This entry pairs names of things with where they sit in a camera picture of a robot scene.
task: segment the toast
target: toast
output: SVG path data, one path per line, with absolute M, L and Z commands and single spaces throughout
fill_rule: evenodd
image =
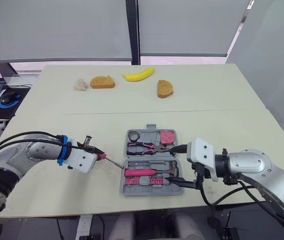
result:
M 110 76 L 97 76 L 90 82 L 93 89 L 112 89 L 115 87 L 115 82 Z
M 173 85 L 166 80 L 158 80 L 157 84 L 157 96 L 159 98 L 167 98 L 173 94 Z

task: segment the metal rod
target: metal rod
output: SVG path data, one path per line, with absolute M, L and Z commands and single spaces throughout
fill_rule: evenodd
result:
M 120 169 L 124 168 L 124 166 L 122 166 L 121 164 L 119 164 L 119 163 L 117 163 L 117 162 L 115 162 L 115 161 L 113 161 L 113 160 L 111 160 L 107 157 L 105 159 L 108 160 L 109 162 L 113 163 L 114 165 L 118 166 Z

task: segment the pliers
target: pliers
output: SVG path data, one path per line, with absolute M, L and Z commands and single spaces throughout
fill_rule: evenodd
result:
M 128 148 L 129 147 L 135 147 L 135 146 L 141 146 L 148 148 L 145 151 L 130 151 L 127 150 L 127 155 L 153 155 L 154 153 L 164 153 L 168 152 L 169 149 L 163 145 L 154 145 L 151 142 L 128 142 L 127 143 Z

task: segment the black cable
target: black cable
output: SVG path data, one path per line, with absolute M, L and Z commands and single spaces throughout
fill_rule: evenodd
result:
M 105 223 L 104 223 L 104 220 L 103 220 L 103 218 L 100 216 L 100 215 L 96 215 L 100 220 L 101 220 L 101 222 L 102 222 L 102 225 L 103 225 L 103 232 L 102 232 L 102 234 L 103 234 L 103 236 L 102 236 L 102 240 L 104 240 L 104 236 L 105 236 Z
M 59 143 L 59 142 L 54 142 L 54 141 L 49 141 L 49 140 L 22 139 L 22 140 L 11 141 L 7 144 L 2 145 L 2 146 L 0 146 L 0 150 L 7 147 L 7 146 L 10 146 L 10 145 L 13 145 L 13 144 L 19 144 L 19 143 L 47 143 L 47 144 L 53 144 L 53 145 L 58 145 L 58 146 L 68 147 L 68 148 L 73 148 L 73 149 L 82 149 L 82 150 L 85 149 L 84 147 L 67 145 L 67 144 L 62 144 L 62 143 Z
M 33 86 L 32 84 L 24 84 L 24 85 L 11 85 L 11 86 L 8 86 L 9 88 L 18 88 L 18 87 L 26 87 L 26 88 L 31 88 L 30 86 L 28 85 L 31 85 Z
M 57 136 L 54 136 L 54 135 L 52 135 L 52 134 L 49 134 L 48 132 L 44 132 L 44 131 L 26 131 L 26 132 L 22 132 L 22 133 L 19 133 L 19 134 L 15 134 L 15 135 L 13 135 L 13 136 L 10 136 L 10 137 L 4 139 L 3 141 L 0 141 L 0 146 L 1 146 L 3 143 L 5 143 L 5 142 L 7 142 L 7 141 L 9 141 L 9 140 L 11 140 L 11 139 L 14 139 L 14 138 L 17 138 L 17 137 L 23 136 L 23 135 L 28 135 L 28 134 L 43 134 L 43 135 L 47 135 L 47 136 L 49 136 L 49 137 L 58 139 Z
M 251 197 L 251 199 L 253 199 L 265 212 L 267 212 L 270 216 L 272 216 L 273 218 L 275 218 L 283 227 L 284 227 L 284 219 L 281 218 L 280 216 L 274 214 L 273 212 L 271 212 L 267 207 L 265 207 L 249 190 L 248 190 L 248 186 L 246 186 L 242 181 L 238 181 L 240 183 L 240 185 L 243 186 L 245 192 L 248 194 L 248 196 Z
M 232 214 L 232 211 L 230 211 L 230 213 L 228 214 L 228 218 L 227 218 L 227 222 L 226 222 L 225 228 L 228 227 L 228 222 L 230 221 L 231 214 Z
M 248 189 L 252 189 L 254 188 L 253 186 L 247 186 Z M 221 198 L 219 198 L 217 201 L 210 203 L 206 196 L 205 196 L 205 192 L 204 192 L 204 188 L 203 188 L 203 182 L 199 182 L 199 190 L 201 192 L 202 198 L 204 200 L 204 202 L 206 203 L 207 206 L 216 206 L 217 204 L 219 204 L 221 201 L 223 201 L 225 198 L 229 197 L 230 195 L 237 193 L 239 191 L 245 190 L 243 187 L 239 187 L 237 189 L 234 189 L 232 191 L 230 191 L 229 193 L 225 194 L 224 196 L 222 196 Z
M 58 232 L 60 233 L 60 238 L 61 238 L 61 240 L 64 240 L 64 237 L 63 237 L 62 232 L 61 232 L 60 224 L 58 223 L 58 219 L 56 219 L 56 223 L 57 223 L 57 227 L 58 227 Z

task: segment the yellow banana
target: yellow banana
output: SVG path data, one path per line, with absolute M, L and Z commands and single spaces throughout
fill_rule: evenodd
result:
M 123 74 L 123 77 L 129 82 L 137 82 L 141 81 L 154 73 L 155 69 L 150 67 L 142 72 L 137 74 Z

